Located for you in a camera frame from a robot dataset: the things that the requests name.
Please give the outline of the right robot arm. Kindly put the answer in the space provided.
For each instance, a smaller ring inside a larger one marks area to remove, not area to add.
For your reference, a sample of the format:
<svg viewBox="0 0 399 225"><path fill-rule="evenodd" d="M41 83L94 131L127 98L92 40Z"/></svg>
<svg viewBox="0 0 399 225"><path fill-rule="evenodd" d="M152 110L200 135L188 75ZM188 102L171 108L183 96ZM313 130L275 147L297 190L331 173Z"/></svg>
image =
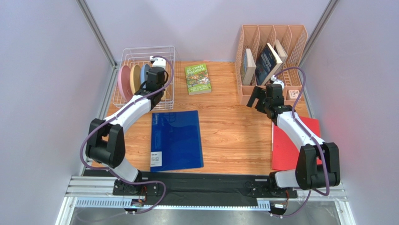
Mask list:
<svg viewBox="0 0 399 225"><path fill-rule="evenodd" d="M325 142L315 135L300 119L294 108L285 104L280 84L254 87L247 103L264 113L296 146L299 156L296 168L270 173L275 189L300 188L318 191L340 184L339 148L334 142Z"/></svg>

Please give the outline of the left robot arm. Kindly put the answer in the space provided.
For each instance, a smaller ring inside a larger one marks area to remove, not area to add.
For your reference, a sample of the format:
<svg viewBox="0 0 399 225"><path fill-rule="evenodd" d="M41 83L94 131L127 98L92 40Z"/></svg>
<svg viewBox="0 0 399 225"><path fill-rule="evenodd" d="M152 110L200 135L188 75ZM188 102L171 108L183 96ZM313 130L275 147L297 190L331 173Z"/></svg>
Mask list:
<svg viewBox="0 0 399 225"><path fill-rule="evenodd" d="M147 75L147 80L125 106L106 119L92 120L84 144L87 158L105 165L106 170L128 184L139 183L141 173L125 157L125 132L154 109L171 82L162 67L151 67Z"/></svg>

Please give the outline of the blue plate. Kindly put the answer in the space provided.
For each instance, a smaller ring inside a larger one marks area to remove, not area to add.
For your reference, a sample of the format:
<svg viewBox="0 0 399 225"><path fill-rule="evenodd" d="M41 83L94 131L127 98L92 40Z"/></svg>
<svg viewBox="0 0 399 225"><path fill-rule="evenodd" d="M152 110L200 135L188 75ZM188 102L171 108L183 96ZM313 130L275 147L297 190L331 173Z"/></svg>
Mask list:
<svg viewBox="0 0 399 225"><path fill-rule="evenodd" d="M144 64L143 67L141 68L140 71L140 82L141 84L143 84L143 89L146 89L146 81L148 79L148 71L150 69L150 65L149 64Z"/></svg>

